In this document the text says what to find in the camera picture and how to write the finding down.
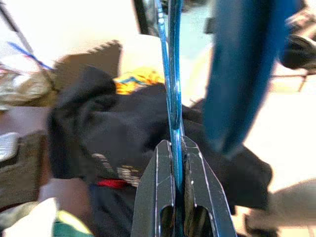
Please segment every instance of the blue wire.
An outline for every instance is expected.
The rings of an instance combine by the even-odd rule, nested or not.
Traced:
[[[175,236],[183,237],[183,221],[184,221],[184,196],[183,196],[183,164],[182,164],[182,151],[181,151],[181,137],[184,135],[184,128],[182,122],[182,103],[181,103],[181,87],[180,87],[180,73],[179,73],[179,31],[180,31],[180,14],[182,1],[176,2],[180,11],[178,14],[173,14],[173,17],[177,19],[178,24],[175,28],[171,27],[169,20],[169,37],[173,36],[171,42],[169,42],[169,56],[166,47],[166,34],[163,18],[163,10],[160,0],[156,0],[157,14],[158,14],[158,29],[161,40],[162,60],[164,67],[165,87],[167,91],[167,110],[170,138],[172,144],[173,154],[173,170],[176,183],[176,200],[175,200]]]
[[[13,43],[13,42],[7,42],[11,47],[15,48],[16,50],[18,50],[19,52],[25,54],[26,56],[29,56],[31,58],[33,58],[35,61],[37,61],[42,67],[47,68],[51,71],[53,71],[54,69],[52,69],[50,66],[42,63],[40,60],[37,59],[37,57],[35,57],[34,55],[30,54],[29,52],[25,51],[24,49],[22,49],[20,46],[18,46],[17,44]]]

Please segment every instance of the white fabric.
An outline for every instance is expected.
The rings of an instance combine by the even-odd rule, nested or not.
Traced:
[[[25,217],[3,231],[3,237],[52,237],[53,224],[58,211],[56,198],[38,204]]]

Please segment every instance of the yellow fabric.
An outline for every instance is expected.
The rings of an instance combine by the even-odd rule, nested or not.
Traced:
[[[130,79],[130,78],[135,78],[136,80],[142,83],[138,83],[136,81],[121,83],[122,81]],[[120,77],[115,78],[114,82],[117,87],[117,94],[129,95],[132,92],[144,86],[155,85],[158,83],[164,84],[164,77],[160,75],[159,73],[157,73],[152,68],[141,67],[134,70],[131,73],[125,73],[121,75]]]
[[[60,210],[57,213],[57,219],[60,222],[63,222],[65,224],[68,224],[72,226],[75,230],[85,233],[87,235],[92,235],[91,231],[88,229],[88,227],[77,217],[75,217],[73,214],[70,214],[67,211]]]

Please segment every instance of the blue plastic object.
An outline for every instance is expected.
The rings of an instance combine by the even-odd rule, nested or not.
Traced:
[[[252,125],[293,12],[288,0],[216,2],[215,50],[204,124],[212,147],[232,157]]]
[[[158,30],[161,40],[162,59],[164,67],[165,87],[167,91],[167,109],[170,138],[172,144],[173,171],[176,183],[175,202],[175,236],[182,237],[183,234],[183,164],[181,151],[181,137],[184,135],[182,122],[182,103],[179,73],[179,32],[180,14],[182,1],[169,1],[169,54],[167,52],[166,33],[164,26],[163,11],[160,0],[156,0],[158,14]]]

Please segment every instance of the black cloth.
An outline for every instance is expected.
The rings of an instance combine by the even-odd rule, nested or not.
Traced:
[[[201,111],[183,106],[183,119],[186,136],[199,145],[222,183],[229,205],[265,208],[272,177],[270,166],[247,148],[231,160],[213,152],[204,135]],[[164,86],[148,86],[131,95],[117,95],[109,75],[87,68],[82,79],[60,95],[48,119],[48,132],[54,177],[80,177],[90,185],[121,178],[136,186],[155,146],[162,139],[170,140]],[[127,198],[131,196],[134,200],[132,190],[136,189],[90,189],[100,233],[105,233],[106,228],[124,233],[130,230],[129,222],[124,221],[126,216],[130,217],[129,211],[122,218],[115,216],[124,215],[121,209],[125,205],[132,210]],[[104,236],[124,236],[120,232],[106,233]]]

